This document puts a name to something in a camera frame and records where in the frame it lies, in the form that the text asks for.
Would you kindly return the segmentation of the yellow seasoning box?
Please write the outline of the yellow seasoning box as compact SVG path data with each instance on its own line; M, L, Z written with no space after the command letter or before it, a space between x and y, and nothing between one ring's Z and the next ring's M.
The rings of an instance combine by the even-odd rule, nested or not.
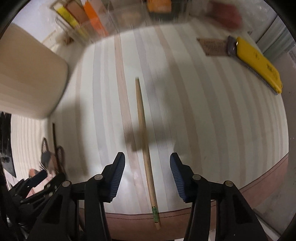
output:
M88 34L86 30L81 29L79 22L62 3L56 2L53 5L53 9L63 18L63 20L65 20L69 24L69 26L72 28L72 33L77 34L83 42L88 41Z

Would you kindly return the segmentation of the black induction cooktop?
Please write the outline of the black induction cooktop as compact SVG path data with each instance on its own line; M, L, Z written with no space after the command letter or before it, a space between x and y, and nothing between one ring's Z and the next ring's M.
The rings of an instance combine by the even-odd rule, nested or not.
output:
M1 163L16 178L11 149L11 114L1 111Z

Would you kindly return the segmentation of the clear plastic organizer tray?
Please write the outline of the clear plastic organizer tray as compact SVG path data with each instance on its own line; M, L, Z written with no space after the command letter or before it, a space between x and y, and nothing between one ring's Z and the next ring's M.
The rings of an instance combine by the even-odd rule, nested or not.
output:
M79 22L81 29L86 30L88 41L71 32L69 24L53 9L56 2L62 3ZM161 24L175 24L185 22L189 16L191 1L171 1L171 12L167 14L150 13L147 1L90 1L108 36L120 32ZM50 10L56 13L55 21L65 32L66 37L83 45L94 43L102 37L93 29L86 15L82 1L54 1Z

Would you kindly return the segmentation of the beige utensil holder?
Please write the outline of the beige utensil holder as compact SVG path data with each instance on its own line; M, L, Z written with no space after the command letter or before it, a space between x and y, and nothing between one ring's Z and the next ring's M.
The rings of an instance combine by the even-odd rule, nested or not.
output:
M67 62L15 24L1 37L1 111L44 119L59 103Z

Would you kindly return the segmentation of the dark soy sauce bottle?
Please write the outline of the dark soy sauce bottle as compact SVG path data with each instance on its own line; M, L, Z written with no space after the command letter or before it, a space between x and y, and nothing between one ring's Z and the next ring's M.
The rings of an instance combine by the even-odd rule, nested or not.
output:
M171 12L171 0L147 0L150 13L167 14Z

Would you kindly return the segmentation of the brown card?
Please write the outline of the brown card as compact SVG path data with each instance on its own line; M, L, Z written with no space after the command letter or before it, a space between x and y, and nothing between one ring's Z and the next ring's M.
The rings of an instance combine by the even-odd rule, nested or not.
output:
M206 56L228 56L227 40L197 38Z

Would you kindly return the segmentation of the orange seasoning box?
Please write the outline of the orange seasoning box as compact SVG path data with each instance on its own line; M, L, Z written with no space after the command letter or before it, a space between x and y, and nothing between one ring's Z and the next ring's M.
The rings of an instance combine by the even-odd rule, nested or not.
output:
M93 29L102 37L107 37L108 32L104 25L102 24L99 16L97 15L95 9L91 5L90 1L82 1L82 5L86 15L89 18L89 22L92 25Z

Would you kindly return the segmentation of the striped cat tablecloth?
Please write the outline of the striped cat tablecloth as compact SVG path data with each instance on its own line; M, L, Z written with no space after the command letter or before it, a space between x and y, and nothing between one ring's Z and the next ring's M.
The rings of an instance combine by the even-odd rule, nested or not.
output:
M193 21L120 33L87 47L55 44L67 61L68 86L51 116L11 118L17 179L39 168L41 141L57 142L73 183L126 158L117 196L106 204L111 236L165 240L185 234L190 206L179 197L169 159L173 152L212 182L231 180L256 207L283 182L288 128L280 95L229 57L208 57L198 37L225 38ZM137 115L140 81L161 229L154 224Z

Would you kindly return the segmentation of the light wooden chopstick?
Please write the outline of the light wooden chopstick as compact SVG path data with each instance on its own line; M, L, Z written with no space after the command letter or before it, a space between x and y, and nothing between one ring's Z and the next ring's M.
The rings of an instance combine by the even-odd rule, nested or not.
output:
M144 104L142 100L142 91L140 88L140 81L138 77L135 78L135 91L136 91L136 98L137 98L138 124L139 124L139 132L140 132L141 141L142 141L142 155L144 159L147 188L148 188L149 199L152 207L154 224L156 226L156 229L160 230L161 222L159 217L158 203L157 203L156 191L154 186L154 178L152 173L151 156L149 152L149 141L147 136L147 125L145 122Z

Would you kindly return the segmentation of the clear plastic bag right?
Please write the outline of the clear plastic bag right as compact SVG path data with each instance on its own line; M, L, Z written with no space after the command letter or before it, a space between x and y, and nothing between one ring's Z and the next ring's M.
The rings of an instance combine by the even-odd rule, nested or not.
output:
M203 12L207 18L217 25L229 30L243 27L243 19L236 5L222 1L205 1Z

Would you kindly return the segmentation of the yellow knife sharpener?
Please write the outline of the yellow knife sharpener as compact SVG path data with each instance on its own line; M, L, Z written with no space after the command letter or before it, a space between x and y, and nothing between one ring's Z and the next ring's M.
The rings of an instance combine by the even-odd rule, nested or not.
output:
M256 48L241 37L227 38L227 54L236 58L240 63L261 78L275 93L282 93L282 81L278 70Z

